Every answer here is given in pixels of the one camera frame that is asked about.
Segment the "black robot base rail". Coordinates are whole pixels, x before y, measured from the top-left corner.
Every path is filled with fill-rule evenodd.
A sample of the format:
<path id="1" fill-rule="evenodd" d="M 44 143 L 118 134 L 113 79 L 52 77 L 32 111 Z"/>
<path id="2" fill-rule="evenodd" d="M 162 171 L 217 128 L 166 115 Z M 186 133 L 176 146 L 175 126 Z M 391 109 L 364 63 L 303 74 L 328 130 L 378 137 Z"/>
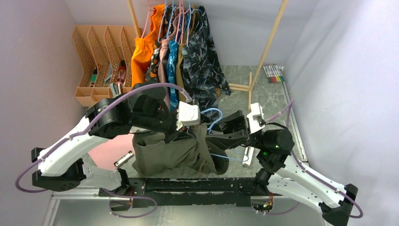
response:
<path id="1" fill-rule="evenodd" d="M 268 199 L 269 191 L 256 188 L 253 178 L 129 178 L 132 194 L 149 197 L 137 200 L 135 208 L 191 205 L 236 205 L 251 207 L 252 202 Z"/>

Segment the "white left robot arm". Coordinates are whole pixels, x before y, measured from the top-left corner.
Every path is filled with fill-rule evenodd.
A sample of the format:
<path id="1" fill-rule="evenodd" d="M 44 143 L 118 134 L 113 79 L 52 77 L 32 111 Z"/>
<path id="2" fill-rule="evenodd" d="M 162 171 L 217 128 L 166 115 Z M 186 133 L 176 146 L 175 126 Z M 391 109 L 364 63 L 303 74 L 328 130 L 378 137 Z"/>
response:
<path id="1" fill-rule="evenodd" d="M 57 192 L 84 185 L 126 195 L 130 182 L 125 171 L 86 166 L 82 157 L 132 128 L 163 133 L 168 143 L 181 137 L 186 127 L 199 124 L 199 106 L 183 88 L 155 81 L 138 83 L 126 94 L 99 101 L 57 143 L 33 150 L 38 169 L 32 174 L 32 185 Z"/>

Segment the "olive green shorts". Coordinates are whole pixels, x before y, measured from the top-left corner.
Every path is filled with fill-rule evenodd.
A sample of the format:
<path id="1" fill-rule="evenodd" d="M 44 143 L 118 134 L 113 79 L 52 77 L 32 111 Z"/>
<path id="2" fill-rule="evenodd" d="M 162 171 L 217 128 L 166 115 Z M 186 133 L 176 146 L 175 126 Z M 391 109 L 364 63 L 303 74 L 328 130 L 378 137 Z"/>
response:
<path id="1" fill-rule="evenodd" d="M 189 129 L 187 139 L 164 141 L 165 134 L 151 132 L 133 136 L 136 160 L 132 167 L 142 176 L 155 176 L 165 170 L 188 167 L 198 173 L 223 175 L 229 160 L 225 150 L 206 140 L 207 126 Z"/>

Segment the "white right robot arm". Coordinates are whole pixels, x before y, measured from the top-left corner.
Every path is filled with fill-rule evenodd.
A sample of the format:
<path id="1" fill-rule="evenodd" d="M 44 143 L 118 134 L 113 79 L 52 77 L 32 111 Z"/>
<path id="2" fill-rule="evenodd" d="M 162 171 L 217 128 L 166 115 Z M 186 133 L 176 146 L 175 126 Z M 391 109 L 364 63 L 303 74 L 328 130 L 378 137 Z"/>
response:
<path id="1" fill-rule="evenodd" d="M 362 218 L 364 212 L 356 203 L 358 188 L 353 184 L 335 182 L 305 165 L 293 153 L 294 141 L 287 126 L 266 119 L 263 109 L 252 104 L 243 115 L 237 111 L 210 125 L 207 136 L 220 149 L 237 146 L 259 150 L 256 158 L 261 169 L 254 177 L 253 189 L 257 194 L 280 194 L 304 204 L 321 214 L 331 225 L 345 226 L 350 218 Z"/>

